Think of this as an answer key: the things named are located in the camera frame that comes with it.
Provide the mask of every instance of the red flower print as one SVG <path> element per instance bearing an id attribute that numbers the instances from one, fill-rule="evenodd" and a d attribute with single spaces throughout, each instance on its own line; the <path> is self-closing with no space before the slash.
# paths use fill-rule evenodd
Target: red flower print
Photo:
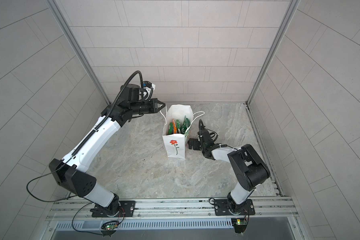
<path id="1" fill-rule="evenodd" d="M 176 140 L 171 140 L 169 143 L 172 144 L 175 147 L 176 155 L 177 155 L 177 149 L 179 148 L 179 147 L 177 147 L 177 141 Z"/>

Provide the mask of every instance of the bag handle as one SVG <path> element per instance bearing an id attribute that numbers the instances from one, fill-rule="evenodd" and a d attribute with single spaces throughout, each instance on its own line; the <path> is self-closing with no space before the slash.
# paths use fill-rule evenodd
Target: bag handle
<path id="1" fill-rule="evenodd" d="M 164 120 L 165 120 L 165 124 L 167 124 L 167 119 L 165 118 L 165 116 L 167 115 L 167 105 L 165 105 L 165 116 L 164 116 L 164 114 L 161 112 L 161 110 L 160 110 L 160 113 L 161 113 L 161 115 L 163 115 L 163 117 L 164 117 Z"/>
<path id="2" fill-rule="evenodd" d="M 199 116 L 197 116 L 196 118 L 193 119 L 193 121 L 191 122 L 191 124 L 189 125 L 189 127 L 187 128 L 187 130 L 185 132 L 188 131 L 188 129 L 192 126 L 192 123 L 198 118 L 198 117 L 201 117 L 205 114 L 205 112 L 203 111 L 199 111 L 199 112 L 196 112 L 196 113 L 203 113 L 203 114 L 200 114 Z"/>

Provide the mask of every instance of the mounting plate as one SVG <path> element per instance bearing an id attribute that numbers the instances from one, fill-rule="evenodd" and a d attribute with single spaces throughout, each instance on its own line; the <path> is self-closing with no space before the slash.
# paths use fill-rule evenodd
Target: mounting plate
<path id="1" fill-rule="evenodd" d="M 133 212 L 135 210 L 135 201 L 119 201 L 120 202 L 120 207 L 122 207 L 124 209 L 125 212 L 125 217 L 132 217 Z M 99 213 L 92 213 L 92 217 L 108 217 L 107 215 L 104 216 L 104 214 L 99 214 Z"/>
<path id="2" fill-rule="evenodd" d="M 218 207 L 217 209 L 215 207 L 216 216 L 236 216 L 232 214 L 229 210 L 228 199 L 215 199 L 213 204 Z M 255 215 L 254 208 L 251 208 L 251 206 L 253 206 L 253 202 L 251 199 L 248 199 L 244 206 L 245 210 L 249 210 L 249 215 Z M 248 213 L 246 211 L 242 211 L 238 215 L 248 215 Z"/>

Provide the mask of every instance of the green snack package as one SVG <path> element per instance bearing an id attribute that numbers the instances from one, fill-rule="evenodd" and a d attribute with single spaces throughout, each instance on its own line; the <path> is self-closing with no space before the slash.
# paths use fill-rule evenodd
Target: green snack package
<path id="1" fill-rule="evenodd" d="M 176 128 L 177 128 L 177 133 L 181 133 L 181 130 L 180 130 L 180 121 L 177 119 L 176 120 Z"/>
<path id="2" fill-rule="evenodd" d="M 187 128 L 191 125 L 191 123 L 189 122 L 189 119 L 184 117 L 184 122 L 183 122 L 183 126 L 181 128 L 181 133 L 185 134 L 185 131 L 187 130 Z"/>
<path id="3" fill-rule="evenodd" d="M 172 122 L 169 123 L 169 130 L 168 130 L 168 135 L 171 135 L 171 134 L 173 134 L 173 123 Z"/>

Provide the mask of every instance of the cable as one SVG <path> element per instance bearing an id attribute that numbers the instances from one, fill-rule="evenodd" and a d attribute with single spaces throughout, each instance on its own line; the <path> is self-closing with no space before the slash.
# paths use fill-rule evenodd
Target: cable
<path id="1" fill-rule="evenodd" d="M 103 125 L 106 120 L 109 118 L 109 116 L 111 115 L 113 109 L 115 108 L 116 106 L 116 103 L 118 102 L 120 96 L 121 96 L 121 93 L 124 91 L 125 87 L 129 84 L 129 82 L 133 79 L 134 76 L 136 76 L 137 74 L 139 74 L 139 77 L 140 77 L 140 84 L 141 84 L 141 87 L 143 88 L 143 76 L 141 74 L 140 71 L 135 71 L 132 75 L 129 76 L 129 78 L 125 81 L 124 85 L 121 86 L 121 89 L 119 91 L 119 93 L 117 94 L 115 100 L 113 101 L 110 109 L 108 110 L 107 112 L 107 115 L 103 118 L 103 120 L 101 120 L 101 122 L 99 124 L 97 124 L 95 126 L 94 129 L 92 129 L 89 134 L 87 134 L 87 136 L 80 142 L 80 144 L 77 146 L 77 148 L 72 152 L 72 156 L 75 156 L 79 150 L 81 149 L 81 147 L 84 146 L 84 144 L 91 138 L 91 136 L 97 132 L 97 130 L 101 127 L 101 125 Z"/>
<path id="2" fill-rule="evenodd" d="M 77 213 L 73 216 L 73 218 L 72 218 L 72 228 L 75 230 L 75 231 L 77 231 L 77 232 L 86 232 L 86 233 L 92 233 L 92 234 L 95 234 L 95 235 L 100 235 L 100 236 L 103 236 L 104 237 L 104 235 L 103 234 L 98 234 L 98 233 L 94 233 L 94 232 L 87 232 L 87 231 L 79 231 L 79 230 L 77 230 L 74 226 L 73 226 L 73 220 L 75 219 L 75 217 L 76 217 L 76 215 L 80 212 L 80 210 L 81 209 L 83 209 L 85 206 L 87 206 L 87 205 L 89 205 L 89 204 L 92 204 L 93 202 L 90 202 L 90 203 L 88 203 L 88 204 L 86 204 L 86 205 L 84 205 L 84 206 L 82 206 L 78 211 L 77 211 Z"/>
<path id="3" fill-rule="evenodd" d="M 36 179 L 39 179 L 39 178 L 41 178 L 41 177 L 45 177 L 45 176 L 47 176 L 47 175 L 53 174 L 54 172 L 57 172 L 57 171 L 60 170 L 63 166 L 65 166 L 71 159 L 72 159 L 72 157 L 71 157 L 67 162 L 65 162 L 61 167 L 59 167 L 59 169 L 57 169 L 57 170 L 55 170 L 55 171 L 53 171 L 53 172 L 47 173 L 47 174 L 45 174 L 45 175 L 41 175 L 40 177 L 37 177 L 37 178 L 34 178 L 34 179 L 30 180 L 30 181 L 27 183 L 27 186 L 26 186 L 27 192 L 28 192 L 32 197 L 34 197 L 35 199 L 37 199 L 37 200 L 39 200 L 39 201 L 42 201 L 42 202 L 57 202 L 57 201 L 61 201 L 61 200 L 67 200 L 67 199 L 70 199 L 70 198 L 72 198 L 72 197 L 76 197 L 76 195 L 74 195 L 74 196 L 70 196 L 70 197 L 63 198 L 63 199 L 57 199 L 57 200 L 53 200 L 53 201 L 46 201 L 46 200 L 39 199 L 39 198 L 35 197 L 35 196 L 29 191 L 29 189 L 28 189 L 28 185 L 29 185 L 32 181 L 34 181 L 34 180 L 36 180 Z"/>

